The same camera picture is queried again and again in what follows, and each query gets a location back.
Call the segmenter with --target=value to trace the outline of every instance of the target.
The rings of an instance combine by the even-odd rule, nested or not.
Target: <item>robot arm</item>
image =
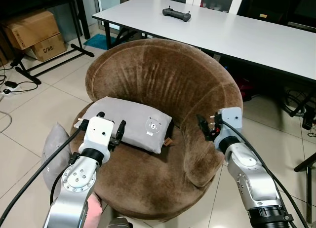
[[[228,171],[236,181],[251,225],[254,228],[289,227],[293,218],[286,214],[273,179],[251,149],[241,142],[241,138],[221,123],[225,121],[240,132],[241,108],[221,109],[211,118],[214,118],[214,128],[208,130],[209,134],[204,133],[205,139],[214,141],[215,148],[224,153]],[[206,132],[206,120],[203,122],[201,116],[198,119],[202,131]]]
[[[110,158],[110,150],[117,146],[124,134],[126,122],[118,128],[116,138],[111,138],[114,123],[99,113],[88,123],[80,157],[68,167],[61,177],[58,198],[52,203],[44,228],[81,228],[87,212],[87,200],[93,192],[97,171]]]

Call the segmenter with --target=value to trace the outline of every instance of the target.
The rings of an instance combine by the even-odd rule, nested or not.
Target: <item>brown velvet upholstery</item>
[[[224,156],[204,140],[196,114],[207,118],[220,108],[242,107],[237,85],[218,62],[175,41],[132,41],[91,64],[86,89],[93,102],[105,96],[138,102],[170,115],[175,124],[173,144],[161,154],[126,144],[111,153],[95,186],[104,201],[126,216],[168,220],[204,195]],[[72,151],[82,139],[83,133],[73,140]]]

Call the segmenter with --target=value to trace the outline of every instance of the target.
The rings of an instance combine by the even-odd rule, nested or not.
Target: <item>gray cushion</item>
[[[48,137],[46,138],[44,150],[41,157],[42,164],[69,138],[68,133],[63,126],[59,123],[51,129]],[[46,186],[49,190],[53,187],[53,183],[59,173],[68,165],[71,155],[70,145],[68,144],[58,155],[48,164],[43,170],[43,176]],[[57,183],[54,197],[60,193],[60,181]]]
[[[160,153],[171,117],[161,111],[132,101],[104,97],[89,107],[82,118],[91,119],[99,112],[115,122],[112,137],[115,137],[119,124],[126,121],[122,141],[154,153]]]

